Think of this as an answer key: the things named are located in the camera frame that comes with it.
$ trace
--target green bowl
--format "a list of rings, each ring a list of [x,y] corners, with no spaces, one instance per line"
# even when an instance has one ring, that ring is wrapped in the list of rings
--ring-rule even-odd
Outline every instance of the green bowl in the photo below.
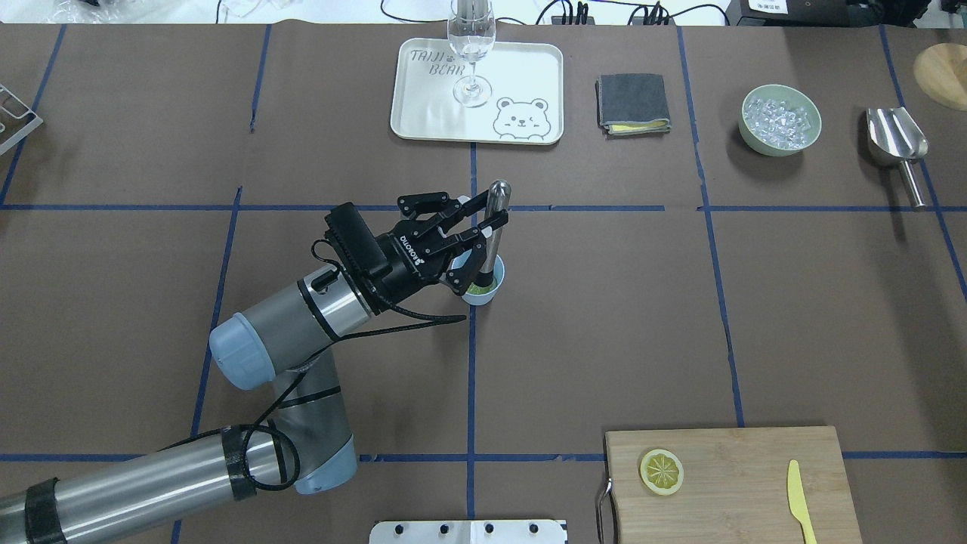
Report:
[[[746,111],[746,104],[753,98],[761,98],[763,100],[778,100],[786,101],[792,107],[801,107],[809,115],[809,124],[812,125],[809,130],[806,131],[806,146],[799,149],[779,149],[774,147],[752,133],[749,128],[746,118],[743,112]],[[792,87],[787,87],[785,85],[762,85],[761,87],[756,87],[752,89],[747,95],[746,99],[742,101],[742,107],[739,108],[739,133],[742,134],[742,139],[746,141],[749,147],[762,153],[763,155],[768,155],[770,157],[785,157],[787,155],[792,155],[793,153],[799,153],[800,151],[806,149],[813,144],[817,139],[819,139],[819,133],[823,130],[823,118],[819,115],[819,109],[816,108],[816,104],[812,103],[812,100],[803,93],[797,91]]]

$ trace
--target folded gray cloth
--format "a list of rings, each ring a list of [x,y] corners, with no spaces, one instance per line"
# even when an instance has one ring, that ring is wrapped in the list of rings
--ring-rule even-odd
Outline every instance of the folded gray cloth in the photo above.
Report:
[[[598,123],[615,136],[667,133],[671,130],[664,78],[659,74],[601,76]]]

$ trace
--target light blue joint cap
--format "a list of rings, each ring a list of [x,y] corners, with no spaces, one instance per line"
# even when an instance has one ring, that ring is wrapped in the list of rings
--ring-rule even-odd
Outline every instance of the light blue joint cap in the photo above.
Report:
[[[356,473],[356,445],[353,436],[343,445],[336,455],[296,482],[296,491],[300,495],[312,495],[320,491],[329,491],[349,481]]]
[[[248,391],[276,377],[262,339],[242,314],[215,327],[208,346],[221,373],[239,389]]]

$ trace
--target champagne flute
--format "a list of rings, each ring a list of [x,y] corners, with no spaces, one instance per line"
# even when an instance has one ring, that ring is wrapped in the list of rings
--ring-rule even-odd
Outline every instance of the champagne flute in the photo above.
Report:
[[[464,62],[470,75],[454,85],[454,98],[467,107],[486,104],[493,89],[484,77],[477,76],[477,61],[484,58],[497,39],[497,23],[489,0],[452,0],[447,22],[450,47]]]

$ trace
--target bear face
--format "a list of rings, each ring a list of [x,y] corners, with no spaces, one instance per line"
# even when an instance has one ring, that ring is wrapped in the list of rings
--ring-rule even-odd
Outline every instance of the bear face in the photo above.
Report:
[[[514,102],[502,98],[497,101],[497,108],[499,111],[493,121],[493,130],[501,139],[541,140],[550,134],[547,101],[544,99]]]

